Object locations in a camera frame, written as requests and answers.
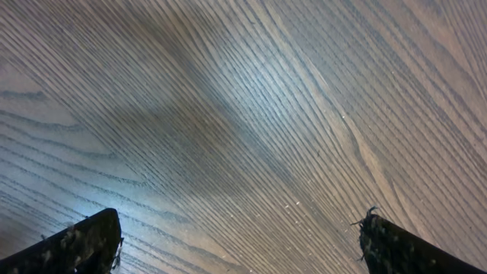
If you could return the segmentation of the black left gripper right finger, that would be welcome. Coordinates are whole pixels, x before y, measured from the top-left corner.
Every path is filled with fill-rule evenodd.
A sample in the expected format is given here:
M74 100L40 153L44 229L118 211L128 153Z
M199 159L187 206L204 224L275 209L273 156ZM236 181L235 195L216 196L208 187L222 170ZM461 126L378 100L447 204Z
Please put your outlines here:
M486 274L391 221L371 207L357 221L361 261L370 274Z

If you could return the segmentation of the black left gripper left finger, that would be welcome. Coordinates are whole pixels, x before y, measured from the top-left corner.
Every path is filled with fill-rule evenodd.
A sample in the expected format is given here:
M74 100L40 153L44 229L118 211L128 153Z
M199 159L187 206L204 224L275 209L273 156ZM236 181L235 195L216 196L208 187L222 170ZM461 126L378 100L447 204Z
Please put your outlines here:
M110 274L123 243L118 212L104 209L1 260L3 274Z

